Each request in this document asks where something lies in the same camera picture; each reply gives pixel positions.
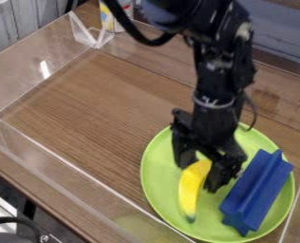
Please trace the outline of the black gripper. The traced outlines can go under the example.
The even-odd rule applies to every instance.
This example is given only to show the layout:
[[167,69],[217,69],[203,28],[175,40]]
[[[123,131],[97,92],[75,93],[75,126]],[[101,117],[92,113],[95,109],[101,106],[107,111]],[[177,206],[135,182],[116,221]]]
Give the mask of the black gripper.
[[173,108],[172,157],[176,166],[185,169],[195,161],[199,150],[212,160],[203,188],[213,194],[236,177],[247,156],[235,141],[234,133],[244,103],[244,95],[219,103],[191,95],[192,112]]

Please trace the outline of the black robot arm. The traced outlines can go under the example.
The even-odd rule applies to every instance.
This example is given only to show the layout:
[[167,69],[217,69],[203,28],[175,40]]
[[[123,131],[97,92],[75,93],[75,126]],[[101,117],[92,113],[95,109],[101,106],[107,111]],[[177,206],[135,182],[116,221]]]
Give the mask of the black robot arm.
[[247,156],[235,140],[240,111],[250,98],[244,92],[254,82],[250,13],[238,0],[141,0],[148,24],[161,35],[147,38],[124,13],[117,0],[103,0],[129,36],[156,47],[181,35],[192,49],[196,83],[192,110],[171,111],[171,144],[175,164],[187,168],[201,153],[212,165],[203,188],[213,193],[236,178]]

